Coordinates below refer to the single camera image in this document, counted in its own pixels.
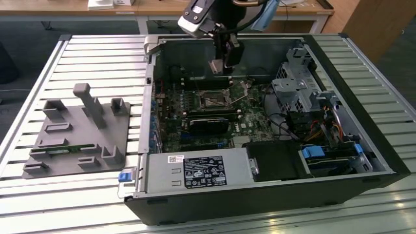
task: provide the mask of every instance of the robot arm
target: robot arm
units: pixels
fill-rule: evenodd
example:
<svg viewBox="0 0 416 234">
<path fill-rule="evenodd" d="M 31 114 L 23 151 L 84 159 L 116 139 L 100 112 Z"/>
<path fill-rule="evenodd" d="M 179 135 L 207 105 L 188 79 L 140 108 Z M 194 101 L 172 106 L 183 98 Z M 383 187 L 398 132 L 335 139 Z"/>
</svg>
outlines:
<svg viewBox="0 0 416 234">
<path fill-rule="evenodd" d="M 236 34 L 260 17 L 268 0 L 191 0 L 179 20 L 179 26 L 194 37 L 208 35 L 214 39 L 215 60 L 210 66 L 215 74 L 231 74 L 240 63 L 244 44 Z M 263 5 L 258 15 L 242 26 L 246 8 Z"/>
</svg>

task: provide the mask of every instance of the gray plastic holder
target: gray plastic holder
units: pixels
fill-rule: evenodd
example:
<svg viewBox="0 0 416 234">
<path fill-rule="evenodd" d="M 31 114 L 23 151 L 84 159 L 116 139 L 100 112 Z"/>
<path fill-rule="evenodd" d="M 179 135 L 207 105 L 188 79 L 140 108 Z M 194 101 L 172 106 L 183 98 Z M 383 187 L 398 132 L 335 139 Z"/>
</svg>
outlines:
<svg viewBox="0 0 416 234">
<path fill-rule="evenodd" d="M 90 85 L 76 84 L 75 95 L 84 106 L 48 100 L 47 115 L 24 166 L 24 179 L 118 171 L 126 165 L 131 104 L 114 98 L 100 104 Z"/>
</svg>

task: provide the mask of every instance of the circuit board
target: circuit board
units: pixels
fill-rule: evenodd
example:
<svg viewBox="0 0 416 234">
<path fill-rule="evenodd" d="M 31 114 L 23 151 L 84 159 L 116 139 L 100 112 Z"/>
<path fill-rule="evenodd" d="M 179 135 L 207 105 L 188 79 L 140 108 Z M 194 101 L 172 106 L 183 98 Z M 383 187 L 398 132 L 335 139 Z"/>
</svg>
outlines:
<svg viewBox="0 0 416 234">
<path fill-rule="evenodd" d="M 234 79 L 234 85 L 223 90 L 186 91 L 179 85 L 172 85 L 159 114 L 163 152 L 238 148 L 251 141 L 272 140 L 260 100 L 260 85 L 251 86 L 246 79 Z M 184 113 L 228 109 L 238 109 L 240 114 L 236 121 L 230 121 L 227 132 L 192 136 Z"/>
</svg>

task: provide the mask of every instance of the barcode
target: barcode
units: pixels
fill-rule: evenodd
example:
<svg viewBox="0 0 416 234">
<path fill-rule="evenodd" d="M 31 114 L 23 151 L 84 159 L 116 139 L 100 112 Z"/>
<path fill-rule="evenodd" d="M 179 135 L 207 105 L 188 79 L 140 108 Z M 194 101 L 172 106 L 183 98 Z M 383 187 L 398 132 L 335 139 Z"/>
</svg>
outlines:
<svg viewBox="0 0 416 234">
<path fill-rule="evenodd" d="M 183 162 L 183 155 L 168 156 L 168 163 Z"/>
</svg>

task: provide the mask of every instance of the desk leg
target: desk leg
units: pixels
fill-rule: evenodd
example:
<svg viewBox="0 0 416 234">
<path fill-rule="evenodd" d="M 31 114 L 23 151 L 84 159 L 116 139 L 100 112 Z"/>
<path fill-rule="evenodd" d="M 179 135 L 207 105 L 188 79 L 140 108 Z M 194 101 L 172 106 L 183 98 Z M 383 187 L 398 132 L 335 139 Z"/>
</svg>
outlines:
<svg viewBox="0 0 416 234">
<path fill-rule="evenodd" d="M 40 23 L 44 26 L 46 30 L 51 30 L 52 29 L 51 21 L 40 21 Z"/>
<path fill-rule="evenodd" d="M 310 33 L 318 34 L 322 33 L 326 23 L 327 23 L 328 15 L 322 15 L 318 17 L 316 21 L 314 22 L 312 28 Z"/>
<path fill-rule="evenodd" d="M 136 17 L 138 25 L 139 25 L 139 31 L 140 34 L 150 34 L 148 30 L 148 17 L 147 16 L 138 16 Z"/>
</svg>

